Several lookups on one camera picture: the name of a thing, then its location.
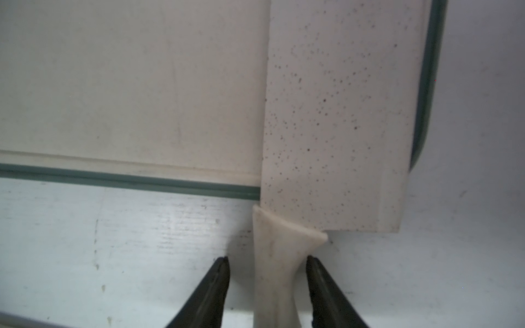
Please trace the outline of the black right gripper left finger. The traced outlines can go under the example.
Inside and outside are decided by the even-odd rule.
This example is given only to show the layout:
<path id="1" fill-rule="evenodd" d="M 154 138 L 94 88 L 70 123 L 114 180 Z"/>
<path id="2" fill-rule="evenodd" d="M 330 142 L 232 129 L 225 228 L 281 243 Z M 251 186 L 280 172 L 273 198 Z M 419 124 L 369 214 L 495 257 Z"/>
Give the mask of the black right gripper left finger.
<path id="1" fill-rule="evenodd" d="M 217 258 L 184 306 L 166 327 L 221 327 L 230 279 L 231 268 L 228 258 Z"/>

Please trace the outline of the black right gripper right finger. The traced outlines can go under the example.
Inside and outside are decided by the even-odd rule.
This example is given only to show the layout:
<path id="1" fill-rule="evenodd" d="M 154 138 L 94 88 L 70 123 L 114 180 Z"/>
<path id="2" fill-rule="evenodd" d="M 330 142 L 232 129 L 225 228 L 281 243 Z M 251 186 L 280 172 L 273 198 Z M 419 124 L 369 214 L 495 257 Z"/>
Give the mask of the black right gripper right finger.
<path id="1" fill-rule="evenodd" d="M 369 328 L 320 259 L 307 257 L 306 275 L 313 307 L 313 328 Z"/>

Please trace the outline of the beige green-rimmed cutting board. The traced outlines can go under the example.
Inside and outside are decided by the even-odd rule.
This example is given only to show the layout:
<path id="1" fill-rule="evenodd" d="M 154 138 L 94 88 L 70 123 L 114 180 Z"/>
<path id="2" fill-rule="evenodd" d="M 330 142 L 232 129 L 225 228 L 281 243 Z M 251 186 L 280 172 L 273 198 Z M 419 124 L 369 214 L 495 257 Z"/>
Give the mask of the beige green-rimmed cutting board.
<path id="1" fill-rule="evenodd" d="M 410 169 L 448 8 L 429 2 Z M 260 200 L 271 3 L 2 1 L 2 168 Z"/>

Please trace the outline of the white ceramic knife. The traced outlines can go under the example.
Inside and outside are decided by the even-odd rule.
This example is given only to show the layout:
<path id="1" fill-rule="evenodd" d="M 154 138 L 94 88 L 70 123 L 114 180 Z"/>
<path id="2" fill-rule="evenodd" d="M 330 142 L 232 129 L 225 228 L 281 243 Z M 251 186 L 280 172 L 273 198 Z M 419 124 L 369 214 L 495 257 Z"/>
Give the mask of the white ceramic knife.
<path id="1" fill-rule="evenodd" d="M 272 1 L 255 327 L 299 327 L 294 280 L 332 230 L 397 232 L 429 1 Z"/>

